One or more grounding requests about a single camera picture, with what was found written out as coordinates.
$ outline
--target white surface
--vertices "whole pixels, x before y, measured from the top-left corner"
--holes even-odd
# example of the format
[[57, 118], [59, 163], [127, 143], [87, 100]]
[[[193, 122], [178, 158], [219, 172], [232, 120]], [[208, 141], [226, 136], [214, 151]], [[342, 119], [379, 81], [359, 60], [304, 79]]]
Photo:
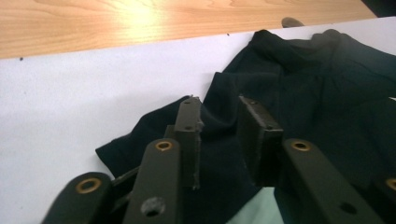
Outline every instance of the white surface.
[[[330, 28], [396, 54], [396, 18], [272, 32], [308, 39]], [[109, 174], [97, 147], [184, 95], [203, 100], [252, 34], [1, 60], [0, 223], [39, 223], [69, 180]]]

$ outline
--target garment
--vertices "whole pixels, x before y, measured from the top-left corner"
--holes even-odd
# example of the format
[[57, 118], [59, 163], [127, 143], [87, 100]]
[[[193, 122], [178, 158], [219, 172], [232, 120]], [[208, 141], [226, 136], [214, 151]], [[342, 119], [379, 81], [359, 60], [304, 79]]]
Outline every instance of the garment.
[[[184, 189], [185, 223], [225, 223], [259, 188], [235, 136], [237, 98], [262, 103], [285, 138], [316, 144], [356, 188], [396, 173], [396, 57], [334, 30], [311, 40], [257, 32], [203, 101], [201, 188]], [[139, 165], [146, 145], [174, 124], [179, 103], [145, 115], [131, 133], [96, 150], [114, 176]]]

